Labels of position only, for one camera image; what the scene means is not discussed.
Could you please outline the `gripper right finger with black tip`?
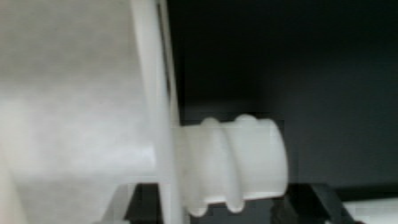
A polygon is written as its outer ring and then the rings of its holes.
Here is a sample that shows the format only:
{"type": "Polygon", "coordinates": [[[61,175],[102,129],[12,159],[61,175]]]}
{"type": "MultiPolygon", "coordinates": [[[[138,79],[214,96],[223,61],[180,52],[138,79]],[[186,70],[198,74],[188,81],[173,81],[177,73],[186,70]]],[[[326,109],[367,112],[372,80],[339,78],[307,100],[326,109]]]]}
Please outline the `gripper right finger with black tip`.
{"type": "Polygon", "coordinates": [[[351,217],[326,184],[289,184],[273,200],[271,224],[362,224],[351,217]]]}

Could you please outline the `gripper left finger with black tip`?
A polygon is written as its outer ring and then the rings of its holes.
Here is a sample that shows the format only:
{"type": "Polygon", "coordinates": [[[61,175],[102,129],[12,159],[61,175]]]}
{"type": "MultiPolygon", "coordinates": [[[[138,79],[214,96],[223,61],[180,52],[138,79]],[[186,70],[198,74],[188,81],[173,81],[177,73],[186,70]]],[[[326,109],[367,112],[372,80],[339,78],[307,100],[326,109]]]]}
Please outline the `gripper left finger with black tip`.
{"type": "Polygon", "coordinates": [[[104,211],[104,224],[163,224],[156,183],[117,187],[104,211]]]}

